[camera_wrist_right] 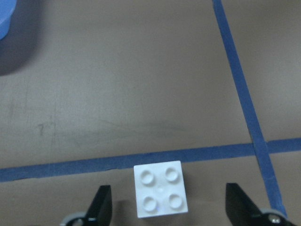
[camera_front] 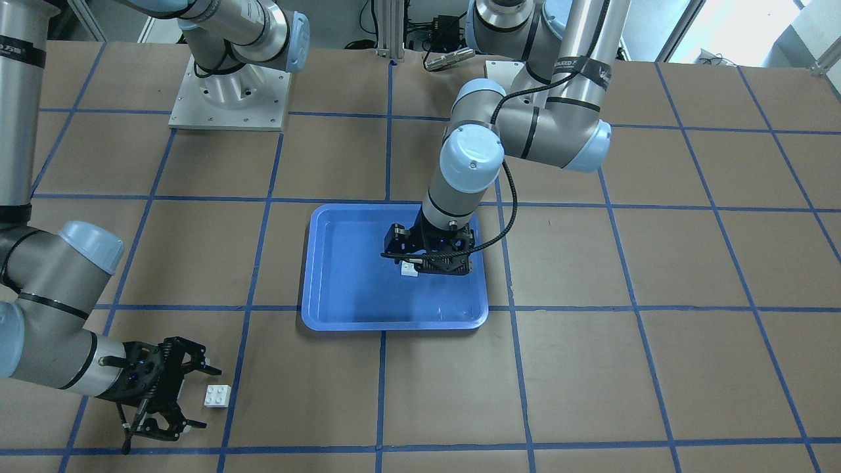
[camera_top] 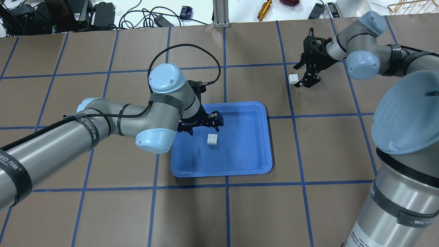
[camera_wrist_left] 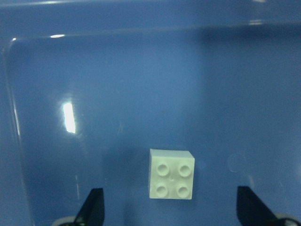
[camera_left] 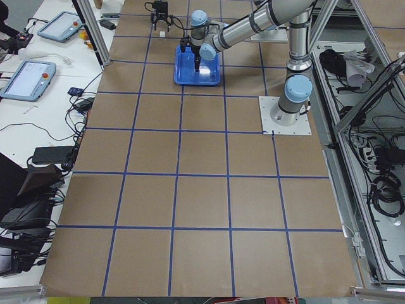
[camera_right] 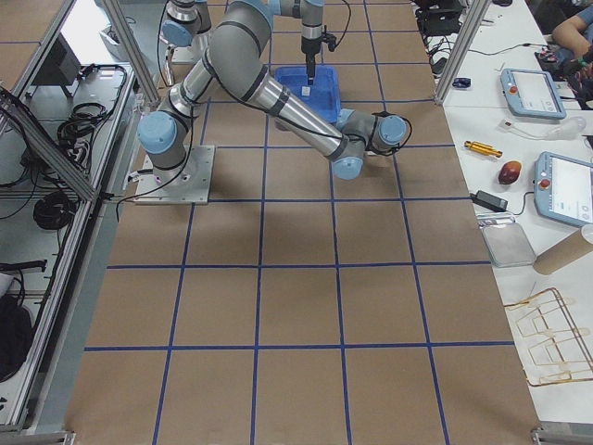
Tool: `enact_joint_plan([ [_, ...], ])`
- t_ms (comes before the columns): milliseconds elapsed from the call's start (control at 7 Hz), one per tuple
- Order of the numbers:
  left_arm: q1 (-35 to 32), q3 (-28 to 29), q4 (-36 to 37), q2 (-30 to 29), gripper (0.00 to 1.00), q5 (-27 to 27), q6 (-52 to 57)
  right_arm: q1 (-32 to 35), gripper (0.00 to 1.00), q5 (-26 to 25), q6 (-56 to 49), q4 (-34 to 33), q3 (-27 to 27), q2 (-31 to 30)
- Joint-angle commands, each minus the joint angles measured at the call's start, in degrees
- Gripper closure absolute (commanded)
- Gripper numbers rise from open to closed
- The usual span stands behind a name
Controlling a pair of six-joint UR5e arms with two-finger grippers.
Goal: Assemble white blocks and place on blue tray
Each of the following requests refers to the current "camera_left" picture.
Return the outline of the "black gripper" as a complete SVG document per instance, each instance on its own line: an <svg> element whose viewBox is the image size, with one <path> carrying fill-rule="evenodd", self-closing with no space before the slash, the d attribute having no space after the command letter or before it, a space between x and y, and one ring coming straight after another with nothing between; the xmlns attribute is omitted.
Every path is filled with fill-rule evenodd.
<svg viewBox="0 0 405 304"><path fill-rule="evenodd" d="M156 30L158 21L164 21L167 23L167 31L170 31L172 22L168 13L168 1L153 1L151 7L153 9L151 12L153 29Z"/></svg>
<svg viewBox="0 0 405 304"><path fill-rule="evenodd" d="M199 54L200 47L195 46L195 45L191 45L190 47L191 47L191 51L194 54L194 61L195 61L194 62L194 70L195 70L195 72L199 72L199 62L201 61L201 57L200 57L200 54Z"/></svg>

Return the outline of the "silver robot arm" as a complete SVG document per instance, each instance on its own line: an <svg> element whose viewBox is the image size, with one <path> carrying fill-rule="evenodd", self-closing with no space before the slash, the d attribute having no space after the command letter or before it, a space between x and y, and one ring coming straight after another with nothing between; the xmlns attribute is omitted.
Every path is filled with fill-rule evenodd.
<svg viewBox="0 0 405 304"><path fill-rule="evenodd" d="M181 40L180 49L191 47L194 71L201 60L212 61L216 55L239 42L265 30L289 24L289 60L283 93L271 109L271 119L279 125L294 125L309 99L313 84L308 74L310 60L309 38L312 1L256 1L257 8L230 25L210 21L203 10L191 16L190 36Z"/></svg>

